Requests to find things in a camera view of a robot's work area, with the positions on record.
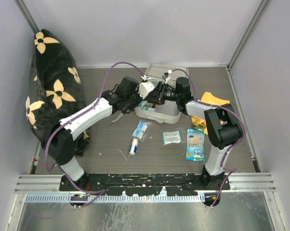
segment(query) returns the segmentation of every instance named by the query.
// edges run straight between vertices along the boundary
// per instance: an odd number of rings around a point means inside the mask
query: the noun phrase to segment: flower center
[[[59,97],[61,97],[62,95],[63,95],[63,92],[62,91],[57,91],[57,92],[55,92]]]

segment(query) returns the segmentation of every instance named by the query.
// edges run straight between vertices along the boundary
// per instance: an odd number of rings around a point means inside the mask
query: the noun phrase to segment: white wall
[[[228,64],[260,0],[24,0],[78,66]]]
[[[290,225],[290,0],[271,1],[233,68],[261,168]]]
[[[25,118],[33,33],[13,0],[0,0],[0,231],[37,145]]]

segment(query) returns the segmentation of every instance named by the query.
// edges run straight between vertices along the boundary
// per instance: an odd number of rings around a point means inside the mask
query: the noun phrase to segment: plastic box
[[[186,67],[180,66],[168,66],[161,64],[153,64],[149,66],[145,72],[145,75],[150,78],[150,81],[157,86],[159,81],[163,81],[162,75],[168,70],[175,68],[181,68],[189,73],[189,70]],[[171,80],[168,82],[172,87],[176,87],[176,79],[178,77],[187,77],[182,71],[175,71],[171,75]],[[140,106],[135,108],[135,113],[137,116],[146,119],[155,120],[158,123],[168,123],[174,124],[180,119],[181,113],[178,111],[176,102],[165,101],[164,105],[156,105],[155,111],[150,112],[146,111]]]

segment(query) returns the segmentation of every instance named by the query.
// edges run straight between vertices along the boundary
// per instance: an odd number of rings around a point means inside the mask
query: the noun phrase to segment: gray wood tabletop
[[[100,91],[104,76],[108,69],[79,69],[86,103],[94,101]],[[222,67],[189,68],[190,76],[196,88],[196,96],[200,98],[205,91],[214,96],[230,100],[236,113],[238,108],[226,73]],[[125,76],[140,79],[134,68],[116,68],[106,82],[105,90],[112,89]],[[162,130],[183,128],[185,140],[188,128],[192,127],[190,116],[181,115],[176,124],[159,124],[152,120],[147,139],[139,142],[134,157],[128,157],[128,149],[132,141],[132,133],[142,118],[134,112],[124,115],[118,122],[110,125],[119,113],[109,116],[90,128],[90,144],[84,156],[77,160],[87,173],[201,173],[205,162],[194,162],[185,159],[186,143],[163,146]],[[208,160],[211,144],[205,137],[205,158]],[[40,151],[36,173],[47,173],[44,163],[44,152]],[[237,172],[255,172],[251,152],[244,141],[235,147],[229,155],[227,168],[237,168]]]

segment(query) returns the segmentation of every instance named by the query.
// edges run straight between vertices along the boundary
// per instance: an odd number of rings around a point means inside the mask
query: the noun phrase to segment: black pillow
[[[34,135],[42,140],[50,118],[66,118],[85,107],[76,62],[66,46],[43,29],[35,35],[35,56],[26,100],[26,117]],[[88,131],[76,139],[76,154],[89,143]]]

